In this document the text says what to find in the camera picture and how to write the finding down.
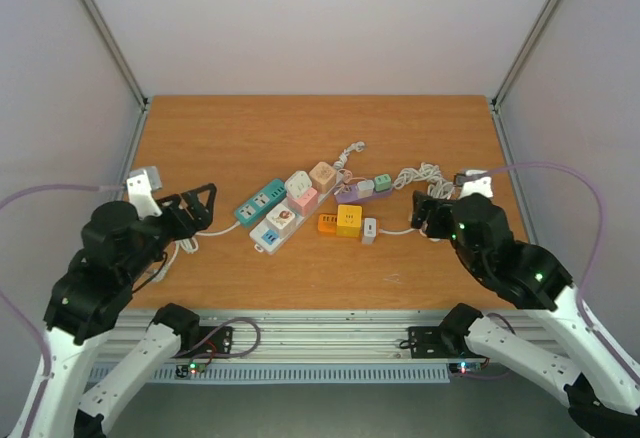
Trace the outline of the yellow cube adapter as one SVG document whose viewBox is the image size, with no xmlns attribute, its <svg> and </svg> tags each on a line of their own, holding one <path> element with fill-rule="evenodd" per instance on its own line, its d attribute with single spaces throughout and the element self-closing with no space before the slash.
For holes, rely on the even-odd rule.
<svg viewBox="0 0 640 438">
<path fill-rule="evenodd" d="M 360 205 L 340 204 L 337 209 L 336 235 L 345 238 L 357 238 L 362 227 L 362 207 Z"/>
</svg>

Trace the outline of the white cube socket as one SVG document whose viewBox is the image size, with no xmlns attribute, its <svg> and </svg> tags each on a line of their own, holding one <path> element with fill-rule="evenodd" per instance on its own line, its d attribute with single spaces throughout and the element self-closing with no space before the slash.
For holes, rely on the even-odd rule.
<svg viewBox="0 0 640 438">
<path fill-rule="evenodd" d="M 283 203 L 279 203 L 266 215 L 267 227 L 284 239 L 295 229 L 297 214 Z"/>
</svg>

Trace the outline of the peach cube adapter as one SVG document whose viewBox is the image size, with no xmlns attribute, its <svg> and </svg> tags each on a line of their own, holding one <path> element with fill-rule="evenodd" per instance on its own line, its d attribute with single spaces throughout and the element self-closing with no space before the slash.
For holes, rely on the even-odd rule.
<svg viewBox="0 0 640 438">
<path fill-rule="evenodd" d="M 310 171 L 309 177 L 312 187 L 319 193 L 325 194 L 336 185 L 336 169 L 324 161 L 318 162 Z"/>
</svg>

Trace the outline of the white round switch socket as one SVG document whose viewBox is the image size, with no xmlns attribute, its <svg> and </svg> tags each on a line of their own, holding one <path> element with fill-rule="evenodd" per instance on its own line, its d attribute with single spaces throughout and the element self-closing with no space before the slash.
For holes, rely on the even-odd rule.
<svg viewBox="0 0 640 438">
<path fill-rule="evenodd" d="M 285 181 L 287 195 L 293 200 L 298 200 L 311 188 L 311 178 L 304 170 L 297 170 Z"/>
</svg>

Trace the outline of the pink cube socket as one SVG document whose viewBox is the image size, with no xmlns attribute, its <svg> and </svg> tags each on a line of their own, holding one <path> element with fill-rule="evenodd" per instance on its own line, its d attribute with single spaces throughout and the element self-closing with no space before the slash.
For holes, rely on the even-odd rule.
<svg viewBox="0 0 640 438">
<path fill-rule="evenodd" d="M 308 216 L 318 205 L 319 193 L 311 187 L 299 198 L 294 198 L 291 194 L 287 194 L 287 206 L 298 216 Z"/>
</svg>

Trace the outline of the green small adapter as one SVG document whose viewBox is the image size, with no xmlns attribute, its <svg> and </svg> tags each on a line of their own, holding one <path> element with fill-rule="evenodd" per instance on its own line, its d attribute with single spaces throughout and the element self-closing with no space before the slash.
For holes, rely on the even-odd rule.
<svg viewBox="0 0 640 438">
<path fill-rule="evenodd" d="M 391 176 L 388 173 L 377 175 L 373 182 L 374 189 L 377 193 L 390 190 L 393 186 Z"/>
</svg>

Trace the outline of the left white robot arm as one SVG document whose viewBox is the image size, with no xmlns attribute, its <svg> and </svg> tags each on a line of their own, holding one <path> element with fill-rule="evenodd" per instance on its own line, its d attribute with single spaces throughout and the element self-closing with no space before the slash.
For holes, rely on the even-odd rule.
<svg viewBox="0 0 640 438">
<path fill-rule="evenodd" d="M 82 247 L 54 284 L 45 328 L 26 325 L 41 359 L 13 437 L 103 437 L 155 367 L 201 344 L 199 316 L 180 305 L 160 308 L 147 332 L 98 387 L 84 393 L 89 373 L 120 313 L 141 290 L 139 279 L 173 242 L 213 221 L 217 189 L 207 183 L 156 200 L 146 213 L 115 200 L 97 207 L 81 230 Z"/>
</svg>

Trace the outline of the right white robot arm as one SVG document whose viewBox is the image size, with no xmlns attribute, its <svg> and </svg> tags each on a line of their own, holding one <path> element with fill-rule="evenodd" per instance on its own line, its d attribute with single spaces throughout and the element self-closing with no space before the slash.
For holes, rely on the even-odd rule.
<svg viewBox="0 0 640 438">
<path fill-rule="evenodd" d="M 480 285 L 537 321 L 562 349 L 539 348 L 460 303 L 440 324 L 447 351 L 498 361 L 566 406 L 591 437 L 638 436 L 639 363 L 580 300 L 551 252 L 515 239 L 504 210 L 479 193 L 447 200 L 416 191 L 411 225 L 449 240 Z"/>
</svg>

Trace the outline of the white usb charger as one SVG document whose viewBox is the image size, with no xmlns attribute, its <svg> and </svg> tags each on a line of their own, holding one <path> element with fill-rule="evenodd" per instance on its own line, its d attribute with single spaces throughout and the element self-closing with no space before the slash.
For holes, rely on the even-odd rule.
<svg viewBox="0 0 640 438">
<path fill-rule="evenodd" d="M 356 185 L 356 191 L 359 199 L 370 197 L 375 191 L 373 180 L 367 179 L 359 181 Z"/>
</svg>

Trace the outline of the grey plug adapter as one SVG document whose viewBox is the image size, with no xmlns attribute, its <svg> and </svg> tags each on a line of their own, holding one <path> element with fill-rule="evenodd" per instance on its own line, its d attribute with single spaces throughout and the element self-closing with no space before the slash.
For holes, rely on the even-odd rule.
<svg viewBox="0 0 640 438">
<path fill-rule="evenodd" d="M 362 224 L 361 243 L 371 245 L 378 235 L 378 222 L 375 218 L 366 217 Z"/>
</svg>

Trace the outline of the long white power strip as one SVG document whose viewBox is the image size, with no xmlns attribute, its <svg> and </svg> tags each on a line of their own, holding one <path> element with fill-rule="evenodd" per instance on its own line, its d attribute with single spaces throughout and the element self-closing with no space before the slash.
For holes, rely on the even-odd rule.
<svg viewBox="0 0 640 438">
<path fill-rule="evenodd" d="M 275 180 L 256 194 L 247 211 L 254 211 L 255 227 L 249 232 L 258 252 L 274 254 L 313 215 L 342 183 L 352 152 L 362 152 L 363 141 L 344 149 L 333 164 L 321 161 L 311 171 L 297 170 L 287 180 Z"/>
</svg>

